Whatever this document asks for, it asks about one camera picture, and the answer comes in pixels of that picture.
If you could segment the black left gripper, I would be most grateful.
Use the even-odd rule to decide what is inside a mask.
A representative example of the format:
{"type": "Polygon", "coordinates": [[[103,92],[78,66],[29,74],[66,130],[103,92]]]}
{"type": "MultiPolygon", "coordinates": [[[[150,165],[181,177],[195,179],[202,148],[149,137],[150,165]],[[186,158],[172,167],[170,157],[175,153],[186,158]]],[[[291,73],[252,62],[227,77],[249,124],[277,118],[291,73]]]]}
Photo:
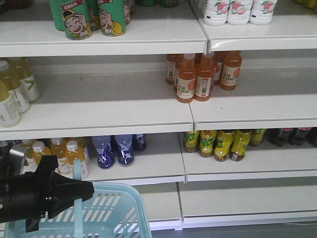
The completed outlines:
{"type": "Polygon", "coordinates": [[[76,199],[92,198],[92,182],[55,173],[57,156],[42,156],[35,172],[0,179],[0,222],[25,220],[26,232],[39,229],[39,221],[49,219],[74,205],[76,199]]]}

